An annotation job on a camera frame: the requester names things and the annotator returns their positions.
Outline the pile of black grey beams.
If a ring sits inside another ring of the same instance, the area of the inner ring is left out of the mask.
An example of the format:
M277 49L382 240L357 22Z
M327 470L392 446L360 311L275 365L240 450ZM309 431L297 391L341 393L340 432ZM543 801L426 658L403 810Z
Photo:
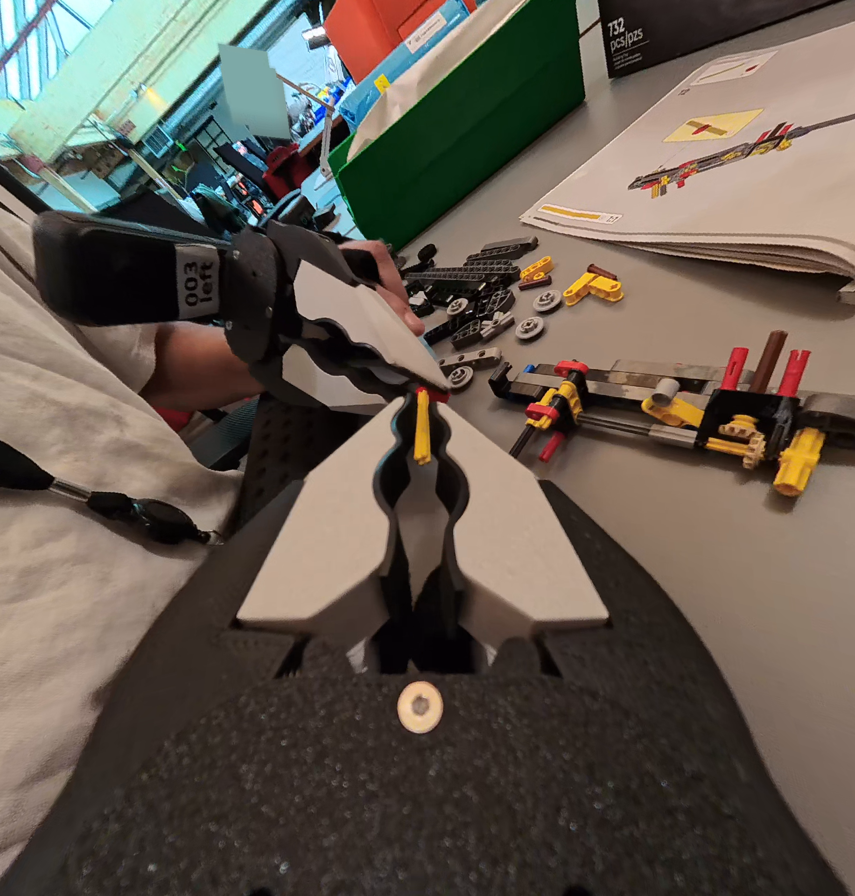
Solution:
M427 319L422 342L430 348L445 344L461 353L489 345L512 327L520 261L537 247L536 237L497 241L470 254L462 265L440 266L436 247L428 244L413 263L397 259L411 310ZM449 319L445 308L456 297L467 297L470 306L461 317Z

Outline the green storage bin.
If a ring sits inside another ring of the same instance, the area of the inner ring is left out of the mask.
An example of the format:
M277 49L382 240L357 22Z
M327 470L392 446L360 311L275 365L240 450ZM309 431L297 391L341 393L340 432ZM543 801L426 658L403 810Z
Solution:
M359 232L401 248L584 99L576 2L529 1L376 141L348 161L353 133L330 164Z

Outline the lego instruction booklet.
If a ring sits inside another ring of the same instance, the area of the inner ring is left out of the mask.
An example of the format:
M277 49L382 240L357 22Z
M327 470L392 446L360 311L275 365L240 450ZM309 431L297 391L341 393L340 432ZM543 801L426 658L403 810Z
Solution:
M520 218L649 252L833 274L855 305L855 21L698 67Z

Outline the white paper sheet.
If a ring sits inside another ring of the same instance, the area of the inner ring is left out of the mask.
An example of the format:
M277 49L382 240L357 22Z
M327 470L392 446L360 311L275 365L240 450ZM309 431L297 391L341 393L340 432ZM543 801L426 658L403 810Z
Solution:
M489 1L478 7L433 49L402 73L377 99L352 137L348 161L396 124L446 76L468 61L527 4L526 1Z

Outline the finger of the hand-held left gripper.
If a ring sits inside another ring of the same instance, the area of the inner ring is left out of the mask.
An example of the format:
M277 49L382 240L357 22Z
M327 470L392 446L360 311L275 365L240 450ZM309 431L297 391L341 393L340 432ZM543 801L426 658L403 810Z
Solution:
M314 327L342 334L342 347L359 352L373 372L395 375L436 392L451 385L428 347L414 336L372 288L350 285L302 261L294 280L296 308L306 322L301 337L312 341Z
M327 357L313 359L303 347L291 345L282 359L284 383L328 409L376 415L390 402L409 393L401 375L370 362L346 366Z

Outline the black perforated panel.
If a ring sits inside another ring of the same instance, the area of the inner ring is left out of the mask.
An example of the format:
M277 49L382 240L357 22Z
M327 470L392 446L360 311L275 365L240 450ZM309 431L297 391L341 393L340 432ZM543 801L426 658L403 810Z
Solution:
M371 420L371 415L304 407L269 393L261 395L238 498L222 533L234 535Z

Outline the lego set box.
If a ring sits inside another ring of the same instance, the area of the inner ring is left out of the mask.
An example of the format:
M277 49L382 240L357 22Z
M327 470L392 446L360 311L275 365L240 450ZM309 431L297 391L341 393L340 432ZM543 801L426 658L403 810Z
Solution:
M599 1L611 79L640 72L829 1Z

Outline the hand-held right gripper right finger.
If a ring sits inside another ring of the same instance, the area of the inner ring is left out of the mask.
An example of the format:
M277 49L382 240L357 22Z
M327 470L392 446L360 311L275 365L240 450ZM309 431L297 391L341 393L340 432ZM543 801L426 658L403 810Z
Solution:
M435 405L468 496L451 515L462 627L485 646L601 626L610 614L538 479L447 405Z

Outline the grey lego beam assembly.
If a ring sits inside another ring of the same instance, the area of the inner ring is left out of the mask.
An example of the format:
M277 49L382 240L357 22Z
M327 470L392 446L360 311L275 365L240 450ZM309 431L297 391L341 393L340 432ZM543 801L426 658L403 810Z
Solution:
M535 434L547 437L539 460L548 463L578 430L607 430L730 457L747 472L772 472L775 492L798 498L826 450L855 452L855 396L803 390L808 350L791 350L771 385L787 338L773 330L753 368L744 347L721 367L618 362L601 370L563 360L516 373L503 361L489 386L523 408L513 457Z

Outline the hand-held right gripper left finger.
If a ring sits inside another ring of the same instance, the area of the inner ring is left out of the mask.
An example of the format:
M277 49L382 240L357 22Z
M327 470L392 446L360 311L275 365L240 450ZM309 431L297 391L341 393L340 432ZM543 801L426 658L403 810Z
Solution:
M243 627L309 636L371 636L388 619L379 571L391 524L375 493L379 462L396 446L389 405L306 476L236 619Z

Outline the person's left hand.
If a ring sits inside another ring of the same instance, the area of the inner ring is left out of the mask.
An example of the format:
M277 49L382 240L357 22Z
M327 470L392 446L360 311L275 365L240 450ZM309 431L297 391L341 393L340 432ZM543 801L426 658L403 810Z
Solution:
M425 326L412 312L408 293L388 245L381 240L350 240L339 245L352 272L384 298L409 330L421 337Z

